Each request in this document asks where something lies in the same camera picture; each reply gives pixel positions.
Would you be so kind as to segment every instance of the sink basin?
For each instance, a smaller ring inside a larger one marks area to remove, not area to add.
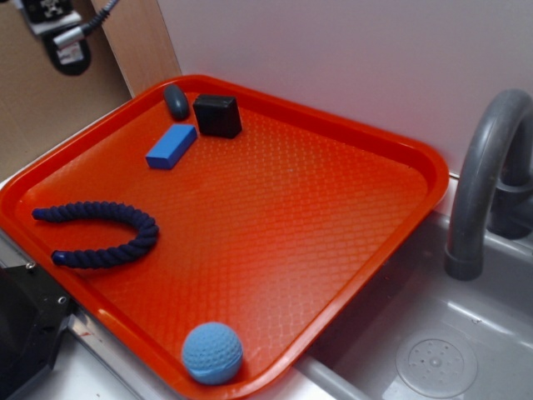
[[[375,400],[531,400],[531,250],[488,234],[483,274],[457,281],[447,228],[431,214],[307,355]]]

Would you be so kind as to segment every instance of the black cube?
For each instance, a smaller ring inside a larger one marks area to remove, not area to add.
[[[201,94],[192,104],[200,133],[233,139],[241,130],[241,116],[233,96]]]

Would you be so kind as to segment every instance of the black cable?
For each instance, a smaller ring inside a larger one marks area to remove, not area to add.
[[[91,21],[84,23],[81,26],[85,37],[89,36],[92,32],[102,26],[107,17],[109,17],[111,10],[117,5],[118,1],[119,0],[110,0]]]
[[[71,44],[77,43],[85,39],[92,32],[102,26],[104,21],[109,17],[111,10],[117,5],[118,0],[110,0],[102,10],[100,10],[94,18],[84,23],[81,26],[76,26],[68,31],[56,36],[53,42],[59,50],[67,48]]]

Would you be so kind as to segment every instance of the textured ball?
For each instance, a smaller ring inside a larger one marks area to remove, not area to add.
[[[241,340],[223,323],[203,323],[187,335],[182,360],[197,382],[221,385],[232,379],[242,365]]]

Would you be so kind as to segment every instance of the navy rope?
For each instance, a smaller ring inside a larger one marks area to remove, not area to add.
[[[49,223],[65,223],[75,219],[106,219],[126,223],[138,230],[137,237],[127,244],[99,250],[56,250],[52,260],[56,265],[70,268],[110,268],[130,263],[147,254],[156,244],[159,227],[145,212],[114,202],[76,202],[64,206],[35,208],[33,218]]]

